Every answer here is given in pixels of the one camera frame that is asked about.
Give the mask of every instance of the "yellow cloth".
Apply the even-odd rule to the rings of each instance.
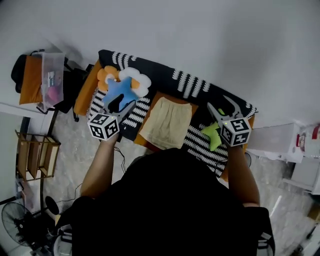
[[[151,110],[140,135],[162,150],[181,149],[191,117],[190,104],[178,104],[161,97]]]

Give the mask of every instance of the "marble floor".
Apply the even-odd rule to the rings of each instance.
[[[54,125],[53,135],[61,142],[57,157],[55,175],[45,179],[43,195],[55,201],[70,200],[79,196],[80,185],[94,158],[99,141],[92,138],[85,117],[74,122],[72,113],[59,113]],[[116,145],[125,156],[126,168],[138,156],[147,154],[147,149],[123,138]],[[120,153],[115,152],[112,182],[121,179],[123,161]],[[282,183],[283,176],[289,176],[291,165],[283,161],[273,161],[251,154],[251,170],[257,182],[261,205],[270,213],[276,255],[288,256],[313,228],[315,222],[306,217],[312,200],[303,189]],[[60,202],[61,211],[73,201]]]

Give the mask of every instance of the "black shirt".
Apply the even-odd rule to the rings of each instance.
[[[80,197],[71,210],[73,255],[275,250],[268,210],[243,207],[206,165],[178,149],[144,156],[105,194]]]

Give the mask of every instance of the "black and white striped cloth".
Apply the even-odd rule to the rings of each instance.
[[[135,140],[157,91],[184,99],[199,107],[191,119],[181,149],[203,161],[217,177],[221,176],[228,160],[226,146],[220,145],[211,152],[209,137],[201,133],[203,128],[214,122],[207,110],[207,102],[229,114],[228,112],[233,112],[234,108],[224,100],[223,95],[228,96],[240,106],[242,115],[247,118],[257,113],[257,108],[205,80],[150,60],[121,52],[101,50],[99,61],[102,67],[114,66],[118,70],[127,67],[135,68],[151,79],[152,84],[148,95],[139,99],[132,113],[120,125],[121,133],[125,138]],[[102,99],[105,95],[103,91],[98,89],[95,91],[88,111],[89,117],[99,112],[104,106]]]

